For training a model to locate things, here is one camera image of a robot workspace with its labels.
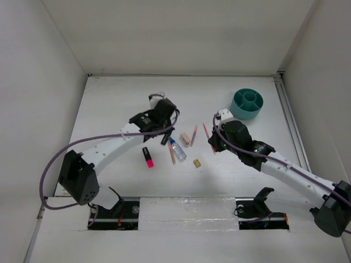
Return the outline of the red pink pen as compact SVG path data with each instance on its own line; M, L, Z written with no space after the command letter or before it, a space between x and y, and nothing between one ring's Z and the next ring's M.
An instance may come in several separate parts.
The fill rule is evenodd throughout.
M207 129L207 127L206 127L206 125L205 125L204 122L202 123L202 126L203 126L203 129L204 129L204 131L205 131L206 139L207 139L207 142L208 142L208 140L210 139L210 134L209 134L208 129ZM212 146L210 143L209 143L209 145L210 145L210 147L211 147L211 150L212 150L213 154L215 155L215 154L216 154L215 149L213 148L213 146Z

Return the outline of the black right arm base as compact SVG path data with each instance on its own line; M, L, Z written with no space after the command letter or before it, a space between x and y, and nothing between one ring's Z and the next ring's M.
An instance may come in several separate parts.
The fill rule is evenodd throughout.
M265 187L254 197L236 197L233 215L239 220L239 230L289 230L287 215L272 212L265 204L274 189Z

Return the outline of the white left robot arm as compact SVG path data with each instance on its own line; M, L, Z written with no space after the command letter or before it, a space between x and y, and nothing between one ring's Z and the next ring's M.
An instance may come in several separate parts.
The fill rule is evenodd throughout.
M171 118L180 114L176 105L157 96L150 99L150 106L132 117L118 134L81 153L71 150L65 154L58 182L79 205L92 203L110 217L120 215L124 200L112 188L100 185L98 175L131 148L172 132Z

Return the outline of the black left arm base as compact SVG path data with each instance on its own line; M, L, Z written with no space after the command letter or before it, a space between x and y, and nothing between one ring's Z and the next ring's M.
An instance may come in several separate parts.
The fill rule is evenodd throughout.
M108 210L91 203L87 228L89 230L138 230L140 197L121 197L112 187L107 188L105 196L118 197L116 205Z

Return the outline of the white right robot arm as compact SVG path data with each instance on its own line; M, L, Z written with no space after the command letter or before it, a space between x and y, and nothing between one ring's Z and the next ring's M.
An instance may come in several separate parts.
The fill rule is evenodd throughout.
M240 121L214 124L208 143L216 152L230 151L246 166L270 175L302 194L312 207L308 212L319 229L340 237L350 224L350 184L323 179L294 165L275 148L253 140Z

